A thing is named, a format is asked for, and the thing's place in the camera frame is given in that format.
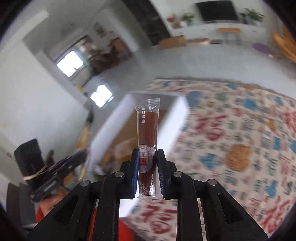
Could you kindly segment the person left hand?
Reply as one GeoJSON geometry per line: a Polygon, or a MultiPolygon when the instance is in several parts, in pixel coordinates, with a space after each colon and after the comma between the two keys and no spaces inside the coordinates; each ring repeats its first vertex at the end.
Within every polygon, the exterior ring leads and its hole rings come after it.
{"type": "Polygon", "coordinates": [[[58,190],[56,194],[41,200],[36,212],[36,221],[40,222],[64,197],[65,193],[58,190]]]}

